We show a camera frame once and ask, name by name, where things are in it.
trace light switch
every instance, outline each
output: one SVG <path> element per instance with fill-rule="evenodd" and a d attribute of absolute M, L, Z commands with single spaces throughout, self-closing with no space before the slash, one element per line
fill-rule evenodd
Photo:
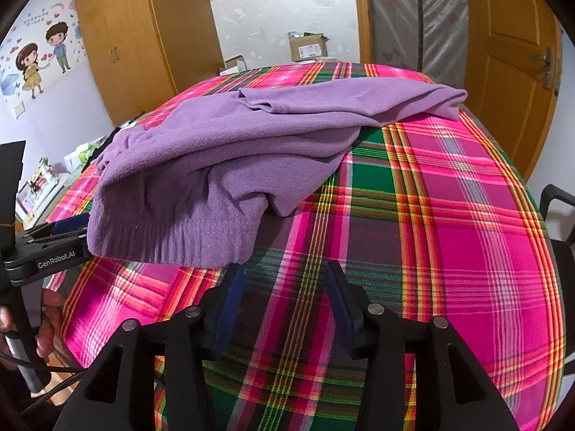
<path fill-rule="evenodd" d="M 18 105 L 14 107 L 14 114 L 16 118 L 18 118 L 22 113 L 24 113 L 26 109 L 24 108 L 24 102 L 20 102 Z"/>

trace plaid bedsheet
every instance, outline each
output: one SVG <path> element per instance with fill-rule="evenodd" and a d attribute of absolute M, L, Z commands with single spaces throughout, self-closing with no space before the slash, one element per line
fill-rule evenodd
<path fill-rule="evenodd" d="M 359 76 L 430 82 L 378 65 L 277 66 L 206 80 L 143 123 L 159 125 L 189 97 Z M 90 210 L 97 181 L 88 168 L 51 219 Z M 204 364 L 219 429 L 354 429 L 366 363 L 349 360 L 334 341 L 318 283 L 326 259 L 339 260 L 350 282 L 406 318 L 447 316 L 521 429 L 548 421 L 561 382 L 564 328 L 547 233 L 515 169 L 470 112 L 462 109 L 458 123 L 419 115 L 364 128 L 337 173 L 292 217 L 264 216 L 231 347 Z M 122 320 L 168 319 L 198 302 L 220 275 L 96 257 L 65 305 L 64 340 L 87 366 Z M 413 359 L 406 365 L 409 430 Z M 165 407 L 158 387 L 157 429 L 167 428 Z"/>

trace blue foam pad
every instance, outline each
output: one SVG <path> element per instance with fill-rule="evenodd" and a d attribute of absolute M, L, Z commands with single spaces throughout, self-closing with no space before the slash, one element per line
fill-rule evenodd
<path fill-rule="evenodd" d="M 52 226 L 52 235 L 59 235 L 61 233 L 68 233 L 68 231 L 78 230 L 79 228 L 88 225 L 88 220 L 90 219 L 90 214 L 84 212 L 80 215 L 75 215 L 74 217 L 69 217 L 67 219 L 57 221 Z"/>
<path fill-rule="evenodd" d="M 330 263 L 324 264 L 322 271 L 323 281 L 326 285 L 331 311 L 334 314 L 336 342 L 340 347 L 350 352 L 354 347 L 354 322 L 344 300 L 344 295 L 341 292 L 336 271 L 337 267 L 332 266 Z"/>
<path fill-rule="evenodd" d="M 215 336 L 212 350 L 217 355 L 228 348 L 232 330 L 240 312 L 240 301 L 244 293 L 246 278 L 243 266 L 238 266 L 234 279 L 228 288 L 220 315 L 215 320 Z"/>

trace white wall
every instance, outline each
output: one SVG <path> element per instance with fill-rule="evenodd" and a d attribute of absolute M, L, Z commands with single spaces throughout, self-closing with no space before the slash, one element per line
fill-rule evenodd
<path fill-rule="evenodd" d="M 45 40 L 52 24 L 65 21 L 65 40 L 70 70 L 62 73 Z M 51 164 L 63 158 L 84 142 L 112 131 L 100 93 L 94 83 L 78 27 L 74 0 L 30 0 L 0 45 L 0 143 L 27 141 L 24 153 L 23 179 L 30 178 L 41 157 Z M 38 64 L 44 93 L 36 89 L 36 98 L 23 90 L 22 72 L 15 66 L 18 52 L 28 43 L 38 45 Z M 18 118 L 13 107 L 23 102 L 26 111 Z"/>
<path fill-rule="evenodd" d="M 248 69 L 290 65 L 289 31 L 323 33 L 327 55 L 359 63 L 355 0 L 211 0 L 224 60 Z"/>
<path fill-rule="evenodd" d="M 562 79 L 547 140 L 527 188 L 539 205 L 541 191 L 551 183 L 575 195 L 575 47 L 563 34 Z M 553 201 L 547 217 L 551 238 L 564 240 L 575 223 L 575 209 Z"/>

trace wooden wardrobe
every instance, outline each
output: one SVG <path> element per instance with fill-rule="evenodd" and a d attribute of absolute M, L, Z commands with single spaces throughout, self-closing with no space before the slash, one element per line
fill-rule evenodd
<path fill-rule="evenodd" d="M 80 30 L 115 125 L 223 67 L 209 0 L 76 0 Z"/>

